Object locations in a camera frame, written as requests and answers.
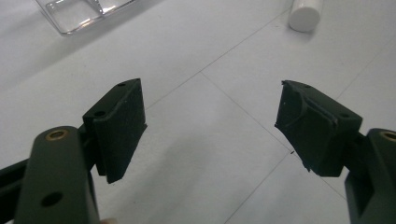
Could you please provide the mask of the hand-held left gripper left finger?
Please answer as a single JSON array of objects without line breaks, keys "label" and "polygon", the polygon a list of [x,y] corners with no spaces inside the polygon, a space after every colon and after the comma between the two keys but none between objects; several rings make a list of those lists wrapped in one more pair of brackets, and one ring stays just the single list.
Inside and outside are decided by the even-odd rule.
[{"label": "hand-held left gripper left finger", "polygon": [[119,181],[148,127],[141,79],[115,85],[82,119],[82,142],[89,165],[95,165],[108,184]]}]

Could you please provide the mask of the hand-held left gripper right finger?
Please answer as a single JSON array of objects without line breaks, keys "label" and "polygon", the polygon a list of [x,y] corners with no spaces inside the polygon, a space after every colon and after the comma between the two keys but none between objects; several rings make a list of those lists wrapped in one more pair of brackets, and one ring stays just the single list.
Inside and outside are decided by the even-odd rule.
[{"label": "hand-held left gripper right finger", "polygon": [[290,142],[304,167],[319,176],[337,177],[347,144],[359,135],[362,117],[314,87],[282,82],[275,127]]}]

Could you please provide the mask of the clear plastic divided container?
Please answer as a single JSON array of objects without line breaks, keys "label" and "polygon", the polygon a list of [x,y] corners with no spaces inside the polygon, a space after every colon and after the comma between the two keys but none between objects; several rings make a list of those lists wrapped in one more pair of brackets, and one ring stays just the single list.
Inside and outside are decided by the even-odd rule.
[{"label": "clear plastic divided container", "polygon": [[61,35],[96,24],[136,0],[35,0],[47,20]]}]

